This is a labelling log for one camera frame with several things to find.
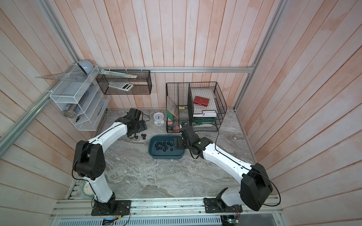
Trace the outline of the dark teal storage box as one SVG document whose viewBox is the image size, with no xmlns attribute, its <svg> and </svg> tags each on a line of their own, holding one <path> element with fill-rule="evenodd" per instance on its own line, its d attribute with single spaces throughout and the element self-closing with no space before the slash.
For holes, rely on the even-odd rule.
<svg viewBox="0 0 362 226">
<path fill-rule="evenodd" d="M 156 135 L 150 139 L 149 155 L 154 159 L 181 159 L 185 150 L 176 150 L 173 146 L 173 140 L 181 136 Z"/>
</svg>

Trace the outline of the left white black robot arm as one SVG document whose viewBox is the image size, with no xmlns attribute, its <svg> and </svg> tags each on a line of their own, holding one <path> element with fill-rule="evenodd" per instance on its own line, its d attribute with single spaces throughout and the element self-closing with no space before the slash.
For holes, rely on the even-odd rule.
<svg viewBox="0 0 362 226">
<path fill-rule="evenodd" d="M 86 181 L 94 193 L 93 216 L 129 214 L 129 209 L 116 200 L 115 193 L 108 186 L 104 153 L 122 136 L 135 138 L 137 133 L 147 130 L 143 116 L 142 111 L 131 108 L 127 115 L 115 120 L 104 132 L 76 144 L 72 172 Z"/>
</svg>

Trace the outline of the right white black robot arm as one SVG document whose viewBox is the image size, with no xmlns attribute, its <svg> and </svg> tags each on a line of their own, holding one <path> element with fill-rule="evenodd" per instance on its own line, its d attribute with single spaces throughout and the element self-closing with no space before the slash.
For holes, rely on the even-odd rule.
<svg viewBox="0 0 362 226">
<path fill-rule="evenodd" d="M 189 125 L 180 128 L 180 135 L 174 139 L 176 149 L 188 149 L 192 158 L 202 158 L 216 164 L 239 182 L 238 187 L 224 188 L 216 198 L 204 198 L 207 213 L 242 212 L 242 204 L 253 211 L 259 211 L 263 205 L 271 206 L 265 202 L 276 186 L 269 179 L 264 166 L 237 159 L 209 138 L 200 138 Z"/>
</svg>

